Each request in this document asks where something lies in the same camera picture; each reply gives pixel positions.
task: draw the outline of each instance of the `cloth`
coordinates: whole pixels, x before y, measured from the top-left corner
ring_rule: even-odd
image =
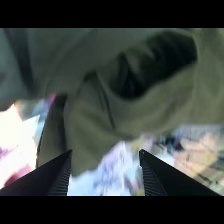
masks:
[[[38,165],[72,149],[76,176],[142,132],[222,123],[223,35],[223,29],[1,29],[1,109],[18,98],[64,94],[49,112]]]

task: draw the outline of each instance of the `gray cloth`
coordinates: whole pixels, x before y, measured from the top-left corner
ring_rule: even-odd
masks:
[[[223,29],[1,29],[0,106],[66,94],[49,113],[38,163],[72,149],[78,175],[142,132],[222,123],[223,35]]]

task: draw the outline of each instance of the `olive green fabric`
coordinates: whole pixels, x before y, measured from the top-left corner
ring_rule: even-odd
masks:
[[[223,35],[223,29],[1,29],[7,44],[0,43],[0,74],[11,77],[1,83],[1,102],[66,94],[49,113],[38,164],[72,149],[78,175],[142,132],[222,123]]]

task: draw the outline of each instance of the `garment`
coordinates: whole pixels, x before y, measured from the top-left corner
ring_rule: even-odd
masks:
[[[0,106],[57,94],[38,165],[72,149],[76,176],[142,132],[222,123],[223,35],[223,29],[1,29]]]

